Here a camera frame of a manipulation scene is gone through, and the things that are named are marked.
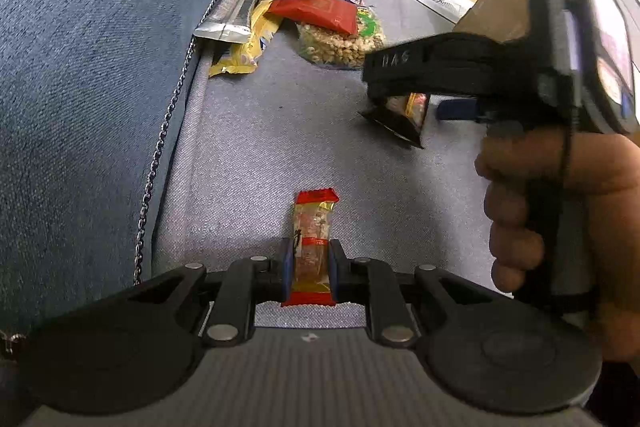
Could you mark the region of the person right hand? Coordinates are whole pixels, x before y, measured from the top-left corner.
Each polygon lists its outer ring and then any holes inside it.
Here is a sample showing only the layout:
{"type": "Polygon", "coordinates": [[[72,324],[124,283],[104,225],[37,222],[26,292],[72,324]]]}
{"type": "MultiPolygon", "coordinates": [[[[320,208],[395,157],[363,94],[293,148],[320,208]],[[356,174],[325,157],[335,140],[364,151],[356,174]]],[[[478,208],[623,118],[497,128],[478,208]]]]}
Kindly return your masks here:
{"type": "Polygon", "coordinates": [[[567,190],[582,194],[588,234],[600,270],[601,300],[593,337],[610,361],[639,365],[639,149],[619,134],[578,133],[560,167],[564,135],[539,130],[514,138],[488,136],[475,161],[489,180],[484,208],[491,220],[491,277],[512,293],[544,257],[539,235],[526,229],[521,183],[564,173],[567,190]]]}

